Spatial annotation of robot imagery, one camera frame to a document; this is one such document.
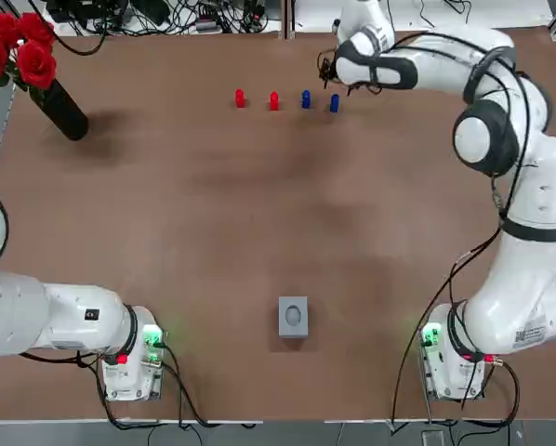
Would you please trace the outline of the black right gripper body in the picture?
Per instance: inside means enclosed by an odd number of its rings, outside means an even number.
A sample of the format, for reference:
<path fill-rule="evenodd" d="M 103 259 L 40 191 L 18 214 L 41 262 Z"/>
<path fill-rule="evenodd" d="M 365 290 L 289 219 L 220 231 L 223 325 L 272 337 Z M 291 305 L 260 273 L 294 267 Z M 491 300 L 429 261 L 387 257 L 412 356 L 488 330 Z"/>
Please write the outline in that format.
<path fill-rule="evenodd" d="M 334 48 L 320 51 L 317 56 L 317 69 L 324 88 L 327 88 L 329 83 L 339 83 L 335 58 L 336 50 Z"/>

